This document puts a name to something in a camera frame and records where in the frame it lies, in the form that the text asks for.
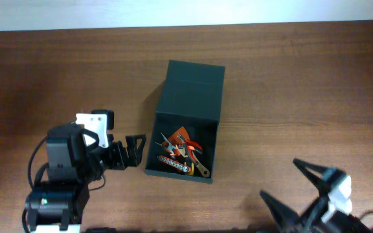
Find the orange scraper with tan handle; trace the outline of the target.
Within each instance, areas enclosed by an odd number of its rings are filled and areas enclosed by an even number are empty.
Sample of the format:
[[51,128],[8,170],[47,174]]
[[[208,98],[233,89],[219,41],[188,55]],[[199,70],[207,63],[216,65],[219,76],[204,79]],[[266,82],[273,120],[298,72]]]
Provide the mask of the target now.
[[193,176],[195,172],[198,172],[202,177],[210,177],[209,169],[197,157],[197,155],[203,154],[202,146],[190,138],[184,126],[181,126],[170,136],[168,144],[171,144],[172,147],[168,150],[170,156],[177,163],[183,165],[179,170],[185,175]]

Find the yellow black ratchet screwdriver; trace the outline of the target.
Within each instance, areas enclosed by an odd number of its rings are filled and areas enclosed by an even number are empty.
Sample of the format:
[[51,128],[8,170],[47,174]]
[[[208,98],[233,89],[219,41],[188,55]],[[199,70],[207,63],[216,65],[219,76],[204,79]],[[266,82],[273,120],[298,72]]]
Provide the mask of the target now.
[[189,169],[189,171],[188,171],[186,174],[189,175],[189,176],[193,176],[193,174],[194,174],[194,170],[195,170],[195,164],[192,163],[192,164],[190,165],[190,169]]

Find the orange socket bit rail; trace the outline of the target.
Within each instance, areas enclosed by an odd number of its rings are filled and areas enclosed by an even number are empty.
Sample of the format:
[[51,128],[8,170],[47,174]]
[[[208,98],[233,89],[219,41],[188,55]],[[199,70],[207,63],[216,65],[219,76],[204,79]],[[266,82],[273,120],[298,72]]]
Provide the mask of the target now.
[[181,170],[184,173],[187,173],[189,171],[189,169],[190,169],[189,166],[187,166],[185,164],[181,164],[180,162],[177,162],[177,161],[175,161],[173,159],[170,159],[168,157],[160,155],[157,158],[158,158],[159,161],[161,161],[161,162],[163,162],[163,163],[165,163],[165,164],[167,164],[169,166],[172,166],[172,167],[174,167],[174,168],[176,168],[178,170]]

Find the small red cutting pliers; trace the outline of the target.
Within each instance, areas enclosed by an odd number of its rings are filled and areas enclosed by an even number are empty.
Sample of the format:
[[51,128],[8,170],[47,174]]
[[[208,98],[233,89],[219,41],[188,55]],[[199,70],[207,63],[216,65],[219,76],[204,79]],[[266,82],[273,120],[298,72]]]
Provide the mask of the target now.
[[198,158],[195,156],[195,152],[198,154],[203,153],[203,148],[197,143],[190,139],[184,138],[181,134],[177,135],[178,139],[181,141],[183,148],[185,149],[188,158],[195,164],[198,165]]

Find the orange black needle-nose pliers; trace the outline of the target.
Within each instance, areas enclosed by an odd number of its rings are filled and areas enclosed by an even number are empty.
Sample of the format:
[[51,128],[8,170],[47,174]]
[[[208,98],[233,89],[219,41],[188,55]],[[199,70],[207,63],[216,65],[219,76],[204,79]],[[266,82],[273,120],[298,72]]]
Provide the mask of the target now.
[[165,152],[167,152],[167,157],[171,159],[178,159],[180,158],[181,154],[177,145],[172,144],[164,135],[161,133],[164,142],[159,143],[155,142],[158,146],[160,146]]

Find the black box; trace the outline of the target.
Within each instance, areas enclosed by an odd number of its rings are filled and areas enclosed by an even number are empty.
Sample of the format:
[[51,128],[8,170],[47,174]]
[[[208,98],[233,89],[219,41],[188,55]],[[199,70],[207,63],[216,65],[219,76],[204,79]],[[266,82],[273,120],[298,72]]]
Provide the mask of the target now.
[[[224,76],[223,66],[169,61],[163,90],[155,109],[146,174],[212,183]],[[180,128],[184,128],[187,137],[201,146],[203,153],[194,155],[208,170],[206,174],[194,166],[194,174],[187,175],[159,160],[160,155],[168,156],[162,148],[165,140],[174,144],[176,131]]]

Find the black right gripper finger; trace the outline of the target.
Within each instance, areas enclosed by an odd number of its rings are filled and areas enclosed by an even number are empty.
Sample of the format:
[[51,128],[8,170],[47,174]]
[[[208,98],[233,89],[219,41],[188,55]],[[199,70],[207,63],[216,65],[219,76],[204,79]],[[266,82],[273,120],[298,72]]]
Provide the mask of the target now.
[[260,196],[269,208],[279,233],[298,233],[302,230],[300,216],[269,193],[261,190]]
[[328,170],[327,167],[308,163],[297,158],[293,159],[293,164],[309,180],[309,182],[316,187],[319,195],[327,194],[330,191],[329,185],[322,178],[324,173]]

